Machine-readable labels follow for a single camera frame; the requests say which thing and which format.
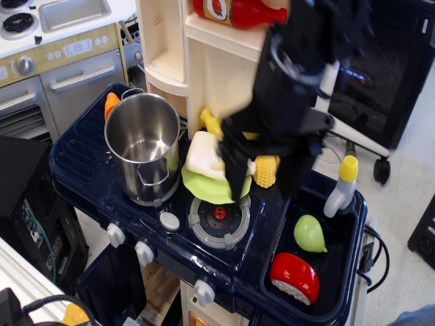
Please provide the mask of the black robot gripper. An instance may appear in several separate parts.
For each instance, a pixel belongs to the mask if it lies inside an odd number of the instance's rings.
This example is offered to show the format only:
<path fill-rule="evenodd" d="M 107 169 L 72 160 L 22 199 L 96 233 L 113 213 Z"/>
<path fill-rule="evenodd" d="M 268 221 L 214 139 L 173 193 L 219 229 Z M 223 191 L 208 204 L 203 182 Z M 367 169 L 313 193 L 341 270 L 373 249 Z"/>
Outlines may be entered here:
<path fill-rule="evenodd" d="M 311 108 L 326 68 L 318 48 L 302 52 L 303 44 L 312 41 L 284 24 L 268 28 L 252 98 L 222 122 L 219 155 L 232 200 L 243 197 L 248 159 L 257 156 L 279 156 L 277 185 L 284 198 L 293 196 L 310 175 L 334 124 L 330 115 Z"/>

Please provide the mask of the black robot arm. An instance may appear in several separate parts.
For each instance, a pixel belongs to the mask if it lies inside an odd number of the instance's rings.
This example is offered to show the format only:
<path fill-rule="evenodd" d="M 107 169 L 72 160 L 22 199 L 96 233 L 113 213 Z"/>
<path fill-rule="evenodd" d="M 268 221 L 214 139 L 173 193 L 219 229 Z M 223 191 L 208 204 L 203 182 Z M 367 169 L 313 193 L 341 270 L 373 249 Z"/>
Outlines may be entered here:
<path fill-rule="evenodd" d="M 222 122 L 218 154 L 231 198 L 239 200 L 247 163 L 280 158 L 277 185 L 292 196 L 310 175 L 333 118 L 311 108 L 326 67 L 363 55 L 372 37 L 367 1 L 293 1 L 288 21 L 266 31 L 251 102 Z"/>

